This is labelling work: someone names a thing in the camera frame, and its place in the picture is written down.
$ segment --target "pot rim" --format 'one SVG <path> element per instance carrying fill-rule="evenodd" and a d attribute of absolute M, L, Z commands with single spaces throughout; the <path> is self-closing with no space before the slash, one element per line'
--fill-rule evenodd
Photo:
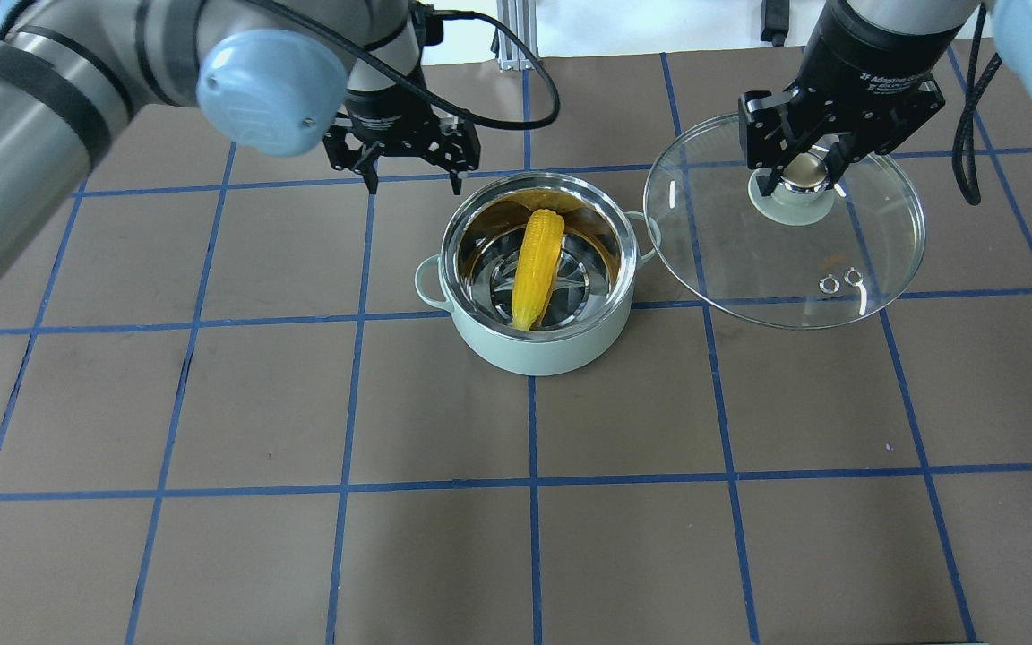
<path fill-rule="evenodd" d="M 505 199 L 505 197 L 525 191 L 544 191 L 544 189 L 567 193 L 584 201 L 607 222 L 609 227 L 613 229 L 615 238 L 619 241 L 619 270 L 615 275 L 615 286 L 608 299 L 602 303 L 593 316 L 560 329 L 520 331 L 492 319 L 490 316 L 485 316 L 476 308 L 459 283 L 456 255 L 458 254 L 459 240 L 463 237 L 467 225 L 472 224 L 472 221 L 485 208 Z M 606 322 L 623 304 L 631 305 L 630 299 L 635 290 L 635 269 L 638 260 L 639 241 L 636 239 L 631 221 L 627 220 L 622 208 L 619 208 L 619 204 L 615 203 L 607 193 L 593 187 L 588 181 L 579 180 L 570 174 L 526 171 L 493 181 L 487 187 L 472 193 L 463 203 L 459 204 L 451 221 L 448 221 L 442 238 L 439 273 L 441 275 L 441 287 L 455 308 L 463 312 L 473 322 L 478 323 L 480 327 L 490 331 L 491 334 L 521 343 L 557 343 L 584 334 L 585 331 Z"/>

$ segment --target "corn cob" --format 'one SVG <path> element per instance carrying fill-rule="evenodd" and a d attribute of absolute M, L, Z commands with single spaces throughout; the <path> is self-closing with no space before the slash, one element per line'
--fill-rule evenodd
<path fill-rule="evenodd" d="M 545 207 L 528 218 L 524 241 L 516 261 L 513 285 L 513 327 L 528 331 L 544 316 L 556 282 L 560 243 L 565 238 L 565 218 Z"/>

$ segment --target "metal frame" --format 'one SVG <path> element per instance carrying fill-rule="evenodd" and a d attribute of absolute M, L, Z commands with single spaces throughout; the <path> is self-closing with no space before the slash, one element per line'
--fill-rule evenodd
<path fill-rule="evenodd" d="M 508 25 L 524 44 L 527 44 L 533 54 L 540 56 L 540 49 L 536 43 L 536 0 L 496 0 L 496 17 L 499 18 L 499 22 Z M 496 37 L 499 46 L 496 51 L 499 69 L 533 69 L 533 63 L 528 62 L 527 57 L 516 49 L 516 44 L 508 36 L 498 33 Z"/>

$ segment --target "glass lid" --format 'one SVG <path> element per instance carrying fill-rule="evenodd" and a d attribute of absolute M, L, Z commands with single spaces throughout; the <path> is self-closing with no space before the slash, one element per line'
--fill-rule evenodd
<path fill-rule="evenodd" d="M 898 165 L 871 155 L 828 188 L 815 147 L 763 196 L 740 127 L 725 115 L 690 128 L 648 173 L 644 212 L 672 275 L 729 314 L 789 329 L 852 323 L 900 296 L 926 225 Z"/>

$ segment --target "pot handle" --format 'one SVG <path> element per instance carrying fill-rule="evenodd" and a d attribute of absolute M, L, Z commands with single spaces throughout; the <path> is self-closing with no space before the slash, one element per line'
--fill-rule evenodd
<path fill-rule="evenodd" d="M 427 260 L 422 261 L 421 265 L 417 267 L 417 273 L 414 275 L 413 277 L 413 285 L 417 287 L 417 295 L 421 296 L 421 299 L 422 301 L 425 301 L 425 304 L 445 310 L 447 312 L 450 312 L 451 314 L 452 313 L 451 302 L 448 302 L 447 299 L 444 298 L 436 299 L 433 297 L 429 297 L 429 295 L 427 295 L 424 292 L 424 287 L 421 286 L 421 277 L 423 277 L 425 270 L 433 268 L 433 266 L 439 266 L 439 264 L 441 264 L 441 256 L 439 255 L 434 255 L 430 258 L 427 258 Z"/>
<path fill-rule="evenodd" d="M 659 224 L 655 220 L 651 220 L 650 217 L 643 215 L 643 213 L 638 212 L 638 209 L 630 209 L 625 214 L 628 220 L 642 221 L 644 226 L 647 226 L 648 232 L 651 233 L 651 240 L 655 241 L 655 248 L 652 248 L 650 252 L 640 256 L 639 265 L 643 266 L 655 257 L 656 253 L 659 253 L 659 245 L 663 244 L 663 233 L 659 231 Z"/>

